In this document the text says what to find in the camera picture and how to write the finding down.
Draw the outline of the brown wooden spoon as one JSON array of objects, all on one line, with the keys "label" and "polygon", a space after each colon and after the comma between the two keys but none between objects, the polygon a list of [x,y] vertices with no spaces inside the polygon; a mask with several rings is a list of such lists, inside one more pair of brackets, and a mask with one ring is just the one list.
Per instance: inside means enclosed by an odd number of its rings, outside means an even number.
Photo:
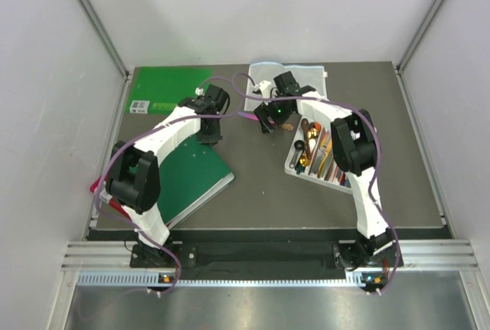
[{"label": "brown wooden spoon", "polygon": [[303,138],[305,143],[305,153],[308,158],[311,158],[311,149],[309,147],[309,136],[308,132],[310,130],[310,122],[306,118],[302,118],[300,122],[300,127],[303,132]]}]

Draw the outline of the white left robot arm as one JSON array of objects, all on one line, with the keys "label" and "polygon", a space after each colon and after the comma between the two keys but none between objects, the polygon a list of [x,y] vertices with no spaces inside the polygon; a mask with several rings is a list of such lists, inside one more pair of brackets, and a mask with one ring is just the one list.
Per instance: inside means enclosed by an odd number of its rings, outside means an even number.
[{"label": "white left robot arm", "polygon": [[200,145],[222,140],[220,118],[230,104],[228,92],[215,85],[196,89],[164,121],[129,144],[114,145],[106,191],[115,198],[136,226],[139,239],[148,247],[147,257],[157,266],[172,261],[173,247],[157,201],[162,190],[160,165],[186,139],[194,136]]}]

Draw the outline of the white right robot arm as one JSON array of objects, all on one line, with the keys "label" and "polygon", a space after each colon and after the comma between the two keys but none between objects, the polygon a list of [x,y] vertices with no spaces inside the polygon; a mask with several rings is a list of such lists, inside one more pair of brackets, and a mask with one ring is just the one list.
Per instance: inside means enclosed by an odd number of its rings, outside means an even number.
[{"label": "white right robot arm", "polygon": [[330,132],[335,164],[350,183],[357,213],[359,260],[373,266],[382,260],[393,245],[392,229],[381,212],[377,187],[377,161],[381,153],[379,140],[369,112],[335,103],[314,87],[300,86],[290,71],[272,82],[252,82],[250,98],[259,100],[254,110],[262,132],[271,133],[272,124],[283,124],[292,113],[320,123]]}]

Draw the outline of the white cutlery tray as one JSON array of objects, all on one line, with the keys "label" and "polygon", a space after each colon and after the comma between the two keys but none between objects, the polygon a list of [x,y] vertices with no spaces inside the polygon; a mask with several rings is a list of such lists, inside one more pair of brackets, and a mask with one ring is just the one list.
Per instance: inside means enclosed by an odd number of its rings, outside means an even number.
[{"label": "white cutlery tray", "polygon": [[373,180],[377,144],[369,113],[323,103],[301,105],[299,113],[302,118],[285,161],[285,173],[349,193],[357,201],[379,198]]}]

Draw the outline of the teal handled gold spoon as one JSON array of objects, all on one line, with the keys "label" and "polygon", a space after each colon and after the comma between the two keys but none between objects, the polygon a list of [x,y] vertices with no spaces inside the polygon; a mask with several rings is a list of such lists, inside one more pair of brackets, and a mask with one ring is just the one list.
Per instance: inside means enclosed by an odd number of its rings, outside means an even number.
[{"label": "teal handled gold spoon", "polygon": [[300,157],[299,160],[296,163],[296,174],[300,175],[305,172],[306,168],[310,166],[311,164],[311,159],[307,157],[305,153],[303,153]]}]

